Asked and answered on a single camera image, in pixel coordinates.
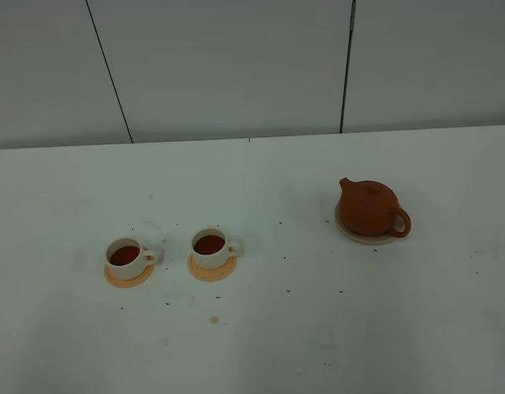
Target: teapot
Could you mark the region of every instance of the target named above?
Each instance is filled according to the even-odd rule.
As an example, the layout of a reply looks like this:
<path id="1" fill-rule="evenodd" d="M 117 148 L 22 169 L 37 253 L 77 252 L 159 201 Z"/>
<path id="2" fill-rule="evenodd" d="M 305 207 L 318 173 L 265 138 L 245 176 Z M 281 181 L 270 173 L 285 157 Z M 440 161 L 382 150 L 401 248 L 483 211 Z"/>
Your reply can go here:
<path id="1" fill-rule="evenodd" d="M 394 192 L 375 181 L 340 181 L 340 220 L 351 231 L 361 236 L 381 236 L 388 233 L 403 238 L 411 231 L 411 219 L 398 203 Z M 402 218 L 405 229 L 394 228 L 397 216 Z"/>

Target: white teacup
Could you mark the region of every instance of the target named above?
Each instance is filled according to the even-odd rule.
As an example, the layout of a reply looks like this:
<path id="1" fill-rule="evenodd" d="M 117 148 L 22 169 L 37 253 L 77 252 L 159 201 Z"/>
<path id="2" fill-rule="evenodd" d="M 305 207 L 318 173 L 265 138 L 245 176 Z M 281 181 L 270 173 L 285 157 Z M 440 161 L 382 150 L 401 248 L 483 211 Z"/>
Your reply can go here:
<path id="1" fill-rule="evenodd" d="M 139 249 L 139 254 L 130 263 L 124 265 L 113 265 L 110 263 L 112 255 L 125 246 L 134 246 Z M 135 238 L 120 238 L 106 250 L 106 264 L 110 273 L 117 279 L 127 281 L 138 277 L 149 265 L 157 263 L 158 255 L 153 250 L 147 250 Z"/>
<path id="2" fill-rule="evenodd" d="M 223 247 L 212 254 L 200 254 L 195 251 L 195 244 L 205 236 L 218 236 L 224 240 Z M 190 242 L 190 249 L 194 261 L 197 265 L 206 269 L 215 269 L 224 265 L 232 256 L 238 256 L 241 252 L 241 245 L 237 242 L 230 242 L 224 232 L 215 227 L 207 227 L 198 231 Z"/>

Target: cup rim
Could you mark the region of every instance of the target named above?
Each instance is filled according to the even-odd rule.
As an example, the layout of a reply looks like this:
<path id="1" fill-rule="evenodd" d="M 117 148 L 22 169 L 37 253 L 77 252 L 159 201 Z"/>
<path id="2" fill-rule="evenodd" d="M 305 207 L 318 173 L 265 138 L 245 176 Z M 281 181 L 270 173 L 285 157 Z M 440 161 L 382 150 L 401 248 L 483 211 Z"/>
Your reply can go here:
<path id="1" fill-rule="evenodd" d="M 139 254 L 137 255 L 137 257 L 135 257 L 132 261 L 130 261 L 128 264 L 124 264 L 124 265 L 114 265 L 112 263 L 110 263 L 110 260 L 108 259 L 108 249 L 110 249 L 110 247 L 115 244 L 116 242 L 118 241 L 122 241 L 122 240 L 131 240 L 131 241 L 134 241 L 137 246 L 139 247 Z M 140 244 L 140 242 L 136 239 L 136 238 L 133 238 L 131 236 L 122 236 L 121 238 L 117 238 L 116 240 L 110 242 L 110 245 L 108 245 L 108 248 L 106 248 L 106 254 L 105 254 L 105 257 L 106 257 L 106 264 L 109 266 L 109 267 L 114 267 L 114 268 L 124 268 L 124 267 L 128 267 L 129 265 L 132 265 L 133 263 L 136 262 L 136 260 L 139 259 L 139 257 L 141 256 L 141 254 L 143 253 L 143 245 Z"/>
<path id="2" fill-rule="evenodd" d="M 221 234 L 223 234 L 223 240 L 225 241 L 225 243 L 223 244 L 223 247 L 218 250 L 217 252 L 215 253 L 212 253 L 212 254 L 201 254 L 201 253 L 197 253 L 194 249 L 194 238 L 197 237 L 197 235 L 202 232 L 202 231 L 206 231 L 206 230 L 215 230 L 215 231 L 219 231 Z M 203 227 L 201 228 L 200 230 L 196 231 L 195 234 L 191 237 L 190 239 L 190 249 L 192 250 L 192 254 L 195 255 L 195 256 L 200 256 L 200 257 L 207 257 L 207 256 L 215 256 L 219 253 L 222 253 L 223 250 L 225 249 L 225 247 L 227 246 L 228 244 L 228 237 L 227 237 L 227 234 L 225 234 L 225 231 L 223 230 L 220 230 L 219 227 L 214 227 L 214 226 L 208 226 L 208 227 Z"/>

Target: tea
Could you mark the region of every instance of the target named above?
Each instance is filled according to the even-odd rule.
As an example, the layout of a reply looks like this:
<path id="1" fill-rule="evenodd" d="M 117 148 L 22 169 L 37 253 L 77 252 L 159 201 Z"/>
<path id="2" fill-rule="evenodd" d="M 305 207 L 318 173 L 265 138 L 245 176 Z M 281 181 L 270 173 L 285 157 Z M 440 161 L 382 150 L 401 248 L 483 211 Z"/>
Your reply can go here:
<path id="1" fill-rule="evenodd" d="M 127 265 L 137 259 L 139 252 L 137 246 L 123 246 L 121 249 L 113 252 L 110 263 L 112 265 Z"/>
<path id="2" fill-rule="evenodd" d="M 220 236 L 204 236 L 195 243 L 194 250 L 199 254 L 214 254 L 224 246 L 225 240 Z"/>

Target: orange coaster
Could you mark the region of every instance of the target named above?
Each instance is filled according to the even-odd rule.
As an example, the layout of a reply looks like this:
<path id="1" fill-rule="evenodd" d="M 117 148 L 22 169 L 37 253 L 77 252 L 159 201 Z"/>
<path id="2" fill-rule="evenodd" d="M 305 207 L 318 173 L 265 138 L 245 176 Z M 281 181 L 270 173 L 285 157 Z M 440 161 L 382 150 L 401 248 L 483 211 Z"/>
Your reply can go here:
<path id="1" fill-rule="evenodd" d="M 237 265 L 237 257 L 232 256 L 221 267 L 216 269 L 206 269 L 200 267 L 195 263 L 194 256 L 192 255 L 188 256 L 188 269 L 190 270 L 192 277 L 202 282 L 221 281 L 222 279 L 230 275 L 232 271 L 234 271 L 236 265 Z"/>
<path id="2" fill-rule="evenodd" d="M 146 269 L 141 273 L 138 277 L 134 277 L 133 279 L 129 279 L 127 281 L 123 281 L 122 279 L 117 279 L 112 275 L 110 270 L 108 269 L 108 266 L 105 264 L 104 265 L 104 277 L 106 278 L 106 281 L 115 287 L 120 287 L 122 289 L 127 289 L 128 287 L 134 287 L 142 282 L 144 282 L 146 279 L 149 278 L 149 276 L 152 274 L 154 271 L 155 265 L 149 265 L 146 267 Z"/>
<path id="3" fill-rule="evenodd" d="M 336 204 L 336 208 L 334 209 L 334 222 L 336 223 L 336 227 L 339 231 L 343 233 L 347 238 L 351 238 L 353 241 L 360 242 L 361 244 L 369 244 L 369 245 L 381 245 L 387 244 L 388 242 L 392 242 L 397 238 L 395 236 L 391 236 L 390 234 L 382 234 L 381 236 L 361 236 L 349 230 L 340 220 L 340 203 Z M 395 228 L 399 231 L 403 231 L 405 225 L 403 223 L 402 218 L 397 217 Z"/>

